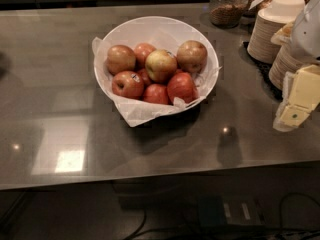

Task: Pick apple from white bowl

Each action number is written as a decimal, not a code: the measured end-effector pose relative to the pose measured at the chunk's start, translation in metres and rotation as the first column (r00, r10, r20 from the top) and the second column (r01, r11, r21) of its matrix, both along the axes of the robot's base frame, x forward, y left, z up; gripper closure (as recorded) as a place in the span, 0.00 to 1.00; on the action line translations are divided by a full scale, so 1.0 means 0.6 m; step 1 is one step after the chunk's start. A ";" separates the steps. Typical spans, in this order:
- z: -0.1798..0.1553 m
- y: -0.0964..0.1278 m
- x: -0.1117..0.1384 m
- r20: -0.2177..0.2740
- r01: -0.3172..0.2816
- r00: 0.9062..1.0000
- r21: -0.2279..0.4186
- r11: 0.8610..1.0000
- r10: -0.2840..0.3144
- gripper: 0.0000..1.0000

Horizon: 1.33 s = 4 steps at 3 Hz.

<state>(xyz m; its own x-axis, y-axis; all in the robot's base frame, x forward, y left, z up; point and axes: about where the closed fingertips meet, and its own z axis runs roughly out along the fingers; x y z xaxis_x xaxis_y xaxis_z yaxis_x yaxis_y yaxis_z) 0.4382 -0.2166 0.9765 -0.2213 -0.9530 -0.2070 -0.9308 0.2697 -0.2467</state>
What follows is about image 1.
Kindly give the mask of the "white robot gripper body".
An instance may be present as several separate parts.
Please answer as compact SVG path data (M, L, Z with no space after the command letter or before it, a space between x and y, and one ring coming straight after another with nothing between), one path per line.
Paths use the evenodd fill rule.
M291 54L311 64L320 63L320 0L310 0L297 16L290 37Z

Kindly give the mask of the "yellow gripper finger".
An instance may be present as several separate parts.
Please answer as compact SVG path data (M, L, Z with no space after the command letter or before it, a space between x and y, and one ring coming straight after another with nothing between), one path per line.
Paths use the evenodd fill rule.
M291 32L293 29L294 22L289 22L280 28L271 37L271 42L276 45L289 44L291 42Z
M320 104L320 67L309 65L295 73L287 72L282 91L273 128L289 132L301 126Z

